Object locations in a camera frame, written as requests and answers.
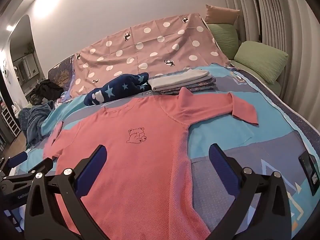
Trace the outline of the navy star blanket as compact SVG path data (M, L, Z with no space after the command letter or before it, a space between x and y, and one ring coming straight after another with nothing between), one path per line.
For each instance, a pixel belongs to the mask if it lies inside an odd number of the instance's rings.
M90 91L84 98L86 106L99 105L151 90L149 74L121 74L112 81Z

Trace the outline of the patterned folded garments stack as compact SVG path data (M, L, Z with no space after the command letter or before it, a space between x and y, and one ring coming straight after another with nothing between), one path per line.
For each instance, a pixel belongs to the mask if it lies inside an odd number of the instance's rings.
M216 78L212 77L208 80L201 81L192 85L184 86L191 92L199 92L203 90L211 90L216 88ZM165 89L158 91L160 94L168 94L168 95L177 95L179 94L182 87L172 88L172 89Z

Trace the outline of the white shelf rack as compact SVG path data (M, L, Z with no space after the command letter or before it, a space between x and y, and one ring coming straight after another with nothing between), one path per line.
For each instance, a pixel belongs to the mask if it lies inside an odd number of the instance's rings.
M14 138L18 137L18 135L21 132L21 129L17 122L15 121L15 118L11 115L10 111L7 107L4 107L1 111L1 117L4 120L6 126L8 129L10 129L11 134Z

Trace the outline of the pink polka dot sheet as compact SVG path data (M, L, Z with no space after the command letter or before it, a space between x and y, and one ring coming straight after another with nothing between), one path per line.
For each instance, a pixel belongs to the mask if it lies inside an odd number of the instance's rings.
M161 18L102 38L74 54L73 98L102 87L121 74L150 77L183 69L228 66L229 59L198 13Z

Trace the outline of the grey folded garment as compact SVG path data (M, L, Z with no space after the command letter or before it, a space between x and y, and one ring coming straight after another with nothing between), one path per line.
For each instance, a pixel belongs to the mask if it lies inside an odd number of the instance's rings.
M171 73L170 75L161 75L156 76L148 80L148 84L151 86L152 90L157 91L164 89L171 89L176 87L177 85L190 83L192 84L194 81L197 82L202 78L211 78L212 76L206 70L199 69L189 69L185 72L181 73Z

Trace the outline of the green pillow far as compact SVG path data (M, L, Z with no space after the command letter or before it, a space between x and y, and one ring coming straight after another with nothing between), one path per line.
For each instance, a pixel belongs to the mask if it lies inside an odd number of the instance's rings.
M238 33L231 24L208 24L210 31L222 52L233 60L239 49Z

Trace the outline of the blue geometric bedspread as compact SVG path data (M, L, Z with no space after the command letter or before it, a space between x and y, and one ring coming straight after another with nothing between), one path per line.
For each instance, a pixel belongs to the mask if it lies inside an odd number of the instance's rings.
M303 152L308 151L316 158L319 169L319 133L299 115L293 113L265 85L250 75L217 64L210 65L207 70L216 78L216 88L208 92L191 93L232 93L255 107L258 123L253 125L226 114L197 122L189 127L188 157L193 180L194 210L208 227L210 235L235 200L235 197L225 189L209 159L210 146L218 144L225 155L234 158L241 167L250 167L256 174L271 175L276 171L281 174L289 198L292 238L308 221L319 203L319 189L314 196L311 194L308 180L298 159ZM63 106L58 107L48 116L47 122L50 127L41 129L45 139L31 150L27 150L28 158L19 165L19 168L27 173L46 159L43 155L44 149L53 135L59 134L64 129L71 129L102 107L116 108L125 105L131 99L153 95L168 94L148 90L135 96L92 106L84 104L86 95L82 95L68 104L72 111L70 116L64 115ZM56 172L56 159L50 159L53 161L53 168L46 175L61 174ZM259 198L259 194L254 196L249 213L242 221L238 232L247 229ZM59 194L56 195L56 200L69 230L77 233L78 230ZM22 210L17 230L3 233L1 239L26 239L24 236L26 205L17 209Z

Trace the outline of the green pillow near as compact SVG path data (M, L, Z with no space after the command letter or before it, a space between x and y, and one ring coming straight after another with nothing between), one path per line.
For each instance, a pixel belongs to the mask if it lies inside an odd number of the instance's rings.
M234 57L234 61L253 70L269 84L276 82L288 59L286 52L254 41L243 42Z

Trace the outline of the black smartphone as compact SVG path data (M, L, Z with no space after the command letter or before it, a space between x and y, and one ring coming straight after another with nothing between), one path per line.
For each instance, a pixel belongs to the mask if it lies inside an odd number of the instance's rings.
M319 169L316 158L305 151L298 159L308 180L311 194L314 196L319 189Z

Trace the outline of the black floor lamp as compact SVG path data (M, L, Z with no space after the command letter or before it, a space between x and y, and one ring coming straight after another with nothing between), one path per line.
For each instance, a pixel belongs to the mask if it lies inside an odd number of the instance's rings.
M251 41L262 42L262 18L259 0L243 0L246 37Z

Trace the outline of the black clothes pile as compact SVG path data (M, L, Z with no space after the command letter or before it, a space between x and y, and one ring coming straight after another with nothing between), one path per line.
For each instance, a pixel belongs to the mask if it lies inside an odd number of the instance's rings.
M60 98L63 92L62 87L46 79L37 84L31 91L30 103L32 105L41 105L43 99L55 101Z

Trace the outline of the dark blue fleece blanket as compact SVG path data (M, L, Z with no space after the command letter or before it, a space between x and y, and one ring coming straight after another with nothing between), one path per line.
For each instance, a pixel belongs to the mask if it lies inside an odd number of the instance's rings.
M54 101L50 100L43 105L25 107L18 113L21 131L26 138L26 149L43 140L41 126L54 108Z

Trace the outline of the tan pillow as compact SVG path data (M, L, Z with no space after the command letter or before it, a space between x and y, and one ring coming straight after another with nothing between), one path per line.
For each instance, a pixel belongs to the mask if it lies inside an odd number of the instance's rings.
M241 10L216 7L213 5L206 5L206 18L208 24L231 24L234 25Z

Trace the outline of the pink knit sweater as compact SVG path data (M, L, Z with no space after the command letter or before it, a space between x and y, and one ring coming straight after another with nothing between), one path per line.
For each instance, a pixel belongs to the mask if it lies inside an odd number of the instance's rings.
M43 155L61 173L106 147L107 161L82 201L110 239L205 239L209 229L193 208L189 127L226 114L258 123L255 107L232 93L182 88L134 98L53 135Z

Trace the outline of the green pillow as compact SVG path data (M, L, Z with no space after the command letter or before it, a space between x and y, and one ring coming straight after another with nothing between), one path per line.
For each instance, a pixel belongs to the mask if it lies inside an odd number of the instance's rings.
M234 61L253 70L269 84L276 82L288 59L286 52L254 41L243 42L234 57Z
M210 31L222 52L233 60L239 49L238 33L231 24L208 24Z

